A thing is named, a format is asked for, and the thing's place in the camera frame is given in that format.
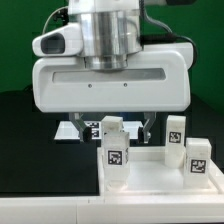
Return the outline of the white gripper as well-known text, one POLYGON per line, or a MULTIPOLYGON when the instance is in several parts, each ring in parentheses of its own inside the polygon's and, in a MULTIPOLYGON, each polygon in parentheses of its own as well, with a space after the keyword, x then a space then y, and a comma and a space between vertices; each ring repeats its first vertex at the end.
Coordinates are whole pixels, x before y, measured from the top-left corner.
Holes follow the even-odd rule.
MULTIPOLYGON (((189 44, 148 45, 128 57, 122 70, 93 71, 78 57, 43 58, 33 68, 36 106, 43 112, 145 112, 138 128, 140 143, 148 143, 155 112, 183 111, 190 104, 189 44)), ((90 142, 92 129, 81 113, 69 120, 81 142, 90 142)))

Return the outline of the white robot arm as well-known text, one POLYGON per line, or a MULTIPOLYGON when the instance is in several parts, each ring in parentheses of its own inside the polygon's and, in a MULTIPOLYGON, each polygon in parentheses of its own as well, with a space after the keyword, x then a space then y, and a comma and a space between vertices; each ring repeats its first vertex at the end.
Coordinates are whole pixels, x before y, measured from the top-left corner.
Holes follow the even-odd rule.
POLYGON ((159 112, 183 111, 190 104, 189 69, 194 42, 167 29, 143 35, 140 22, 148 5, 187 0, 68 0, 66 25, 43 31, 32 42, 38 56, 32 72, 36 106, 66 112, 82 141, 90 130, 87 112, 141 112, 146 142, 159 112))

